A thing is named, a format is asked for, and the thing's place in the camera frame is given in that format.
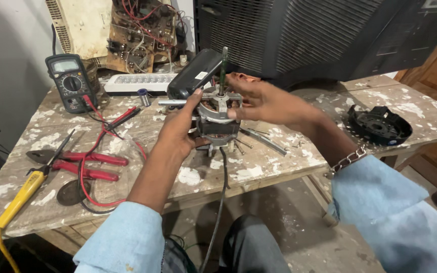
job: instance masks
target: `light blue sleeve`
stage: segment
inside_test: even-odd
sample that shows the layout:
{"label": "light blue sleeve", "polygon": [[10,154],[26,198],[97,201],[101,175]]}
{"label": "light blue sleeve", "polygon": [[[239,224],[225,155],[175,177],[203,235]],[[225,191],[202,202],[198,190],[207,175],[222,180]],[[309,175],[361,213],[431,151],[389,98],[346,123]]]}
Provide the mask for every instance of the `light blue sleeve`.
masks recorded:
{"label": "light blue sleeve", "polygon": [[425,189],[369,155],[332,180],[334,216],[355,224],[385,271],[437,272],[437,211]]}
{"label": "light blue sleeve", "polygon": [[160,273],[165,251],[161,220],[149,207],[120,204],[73,258],[75,272]]}

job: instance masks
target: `label on capacitor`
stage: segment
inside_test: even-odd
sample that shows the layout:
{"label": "label on capacitor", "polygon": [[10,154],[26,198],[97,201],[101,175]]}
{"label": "label on capacitor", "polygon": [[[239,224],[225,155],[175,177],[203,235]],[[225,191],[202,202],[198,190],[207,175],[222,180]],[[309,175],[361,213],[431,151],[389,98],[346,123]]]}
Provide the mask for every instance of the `label on capacitor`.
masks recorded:
{"label": "label on capacitor", "polygon": [[202,71],[200,73],[198,73],[198,75],[195,77],[198,80],[203,80],[203,78],[205,78],[205,76],[208,74],[208,72]]}

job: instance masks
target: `red-handled pliers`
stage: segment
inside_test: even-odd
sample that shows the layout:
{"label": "red-handled pliers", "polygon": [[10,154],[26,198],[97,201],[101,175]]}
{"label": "red-handled pliers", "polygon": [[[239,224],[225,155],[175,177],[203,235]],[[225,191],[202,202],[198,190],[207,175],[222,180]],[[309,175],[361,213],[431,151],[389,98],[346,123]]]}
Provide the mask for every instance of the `red-handled pliers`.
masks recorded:
{"label": "red-handled pliers", "polygon": [[[50,158],[54,155],[53,150],[38,150],[29,151],[26,155],[33,159],[37,163],[46,164]],[[77,174],[79,172],[77,165],[70,163],[68,161],[80,161],[84,157],[85,152],[70,152],[66,151],[58,156],[58,159],[54,161],[52,168],[54,170],[64,169]],[[127,166],[129,161],[126,158],[110,156],[100,153],[91,153],[85,158],[86,161],[100,161],[104,163],[109,163],[118,166]],[[94,179],[104,179],[107,181],[116,182],[119,180],[119,176],[114,173],[106,171],[94,171],[89,169],[83,170],[83,177],[89,177]]]}

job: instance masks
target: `metal chain bracelet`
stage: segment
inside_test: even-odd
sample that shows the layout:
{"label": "metal chain bracelet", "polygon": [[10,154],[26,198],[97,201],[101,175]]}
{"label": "metal chain bracelet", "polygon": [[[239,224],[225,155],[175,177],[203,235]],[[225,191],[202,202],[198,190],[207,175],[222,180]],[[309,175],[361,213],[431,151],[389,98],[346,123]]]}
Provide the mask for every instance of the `metal chain bracelet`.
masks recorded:
{"label": "metal chain bracelet", "polygon": [[340,171],[344,167],[354,163],[355,161],[358,161],[363,156],[367,154],[367,151],[365,150],[365,145],[358,146],[357,150],[355,152],[352,152],[349,154],[346,158],[343,158],[336,164],[335,166],[330,168],[330,172],[326,172],[324,176],[326,178],[333,178],[336,172]]}

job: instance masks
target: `circuit board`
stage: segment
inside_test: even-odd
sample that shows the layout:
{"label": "circuit board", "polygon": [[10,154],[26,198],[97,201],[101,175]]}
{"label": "circuit board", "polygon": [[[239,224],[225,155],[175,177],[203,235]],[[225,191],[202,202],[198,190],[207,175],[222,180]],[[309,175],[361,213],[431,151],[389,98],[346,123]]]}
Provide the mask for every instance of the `circuit board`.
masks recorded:
{"label": "circuit board", "polygon": [[113,2],[108,69],[130,74],[151,73],[155,64],[174,59],[178,14],[168,6],[169,0]]}

